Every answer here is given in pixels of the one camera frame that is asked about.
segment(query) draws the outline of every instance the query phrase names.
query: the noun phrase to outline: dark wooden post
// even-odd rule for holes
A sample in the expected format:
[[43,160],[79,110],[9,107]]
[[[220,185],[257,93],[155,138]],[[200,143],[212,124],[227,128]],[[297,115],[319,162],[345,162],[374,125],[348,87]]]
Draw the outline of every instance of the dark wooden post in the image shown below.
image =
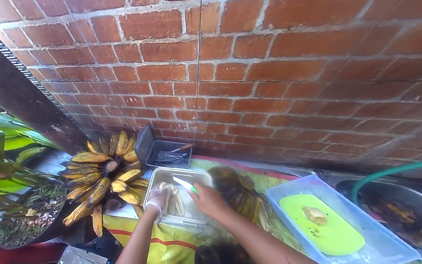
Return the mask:
[[0,107],[73,155],[86,135],[0,52]]

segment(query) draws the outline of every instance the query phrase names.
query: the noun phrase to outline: clear plastic container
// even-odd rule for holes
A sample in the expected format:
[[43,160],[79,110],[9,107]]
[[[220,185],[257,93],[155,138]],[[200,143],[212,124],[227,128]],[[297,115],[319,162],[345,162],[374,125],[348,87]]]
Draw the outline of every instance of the clear plastic container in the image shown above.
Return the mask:
[[212,186],[212,178],[208,172],[192,171],[182,168],[159,167],[152,172],[151,179],[149,181],[149,187],[146,192],[144,201],[148,201],[150,190],[157,184],[160,184],[161,182],[172,183],[179,188],[179,195],[183,201],[185,215],[184,217],[179,217],[164,214],[161,222],[192,227],[205,227],[205,225],[210,221],[210,219],[206,217],[202,212],[200,212],[198,208],[196,208],[195,203],[191,199],[191,196],[187,193],[185,187],[175,182],[173,180],[173,177],[182,179],[190,183],[191,185],[199,182],[203,185]]
[[[301,243],[309,257],[318,263],[403,264],[421,259],[418,251],[316,176],[302,177],[272,187],[266,194],[279,218]],[[297,194],[311,194],[322,200],[354,227],[364,237],[366,244],[349,255],[335,256],[321,252],[279,206],[281,199]]]

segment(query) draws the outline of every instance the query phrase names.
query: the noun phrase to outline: hand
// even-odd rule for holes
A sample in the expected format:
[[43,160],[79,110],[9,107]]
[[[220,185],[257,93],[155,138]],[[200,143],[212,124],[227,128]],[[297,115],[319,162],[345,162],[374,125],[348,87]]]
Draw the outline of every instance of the hand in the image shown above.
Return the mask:
[[147,208],[153,208],[158,213],[158,220],[161,220],[164,215],[164,210],[166,207],[167,197],[169,197],[171,189],[169,186],[166,188],[160,189],[158,186],[155,186],[151,189],[149,193],[149,199],[144,205],[144,210]]
[[193,187],[198,191],[198,194],[192,190],[188,190],[188,194],[190,194],[198,210],[204,215],[215,219],[231,210],[216,189],[201,183],[195,183]]

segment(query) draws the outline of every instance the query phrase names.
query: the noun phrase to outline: plant pot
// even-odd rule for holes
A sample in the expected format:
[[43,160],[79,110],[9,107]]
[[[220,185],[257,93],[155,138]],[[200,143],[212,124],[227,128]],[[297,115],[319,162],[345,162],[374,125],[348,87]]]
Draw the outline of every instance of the plant pot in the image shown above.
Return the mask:
[[[60,183],[63,182],[57,179],[49,180],[51,183]],[[65,197],[67,195],[67,190],[65,189],[64,193]],[[77,207],[77,204],[69,204],[69,202],[63,201],[62,209],[58,214],[56,215],[55,219],[51,223],[49,227],[47,227],[43,232],[41,232],[38,236],[33,237],[32,239],[28,240],[26,243],[20,244],[18,246],[5,246],[0,243],[0,247],[2,249],[19,249],[21,247],[31,245],[31,244],[37,244],[41,242],[45,242],[47,240],[53,239],[55,237],[58,237],[59,235],[63,234],[64,232],[68,231],[70,228],[65,226],[63,224],[63,219],[67,217],[75,207]]]

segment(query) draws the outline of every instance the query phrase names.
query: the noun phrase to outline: banana bunch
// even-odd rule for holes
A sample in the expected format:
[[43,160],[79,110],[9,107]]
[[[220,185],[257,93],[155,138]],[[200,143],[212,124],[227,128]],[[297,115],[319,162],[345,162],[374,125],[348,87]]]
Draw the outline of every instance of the banana bunch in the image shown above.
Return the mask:
[[139,217],[143,215],[143,202],[149,181],[144,175],[136,155],[136,139],[128,138],[125,131],[114,134],[108,142],[99,139],[99,144],[87,141],[90,152],[79,153],[71,160],[61,163],[66,167],[58,174],[68,181],[63,187],[72,189],[67,195],[70,203],[80,203],[63,223],[72,225],[87,215],[92,216],[92,225],[97,236],[102,236],[102,207],[111,197],[120,197],[132,204]]

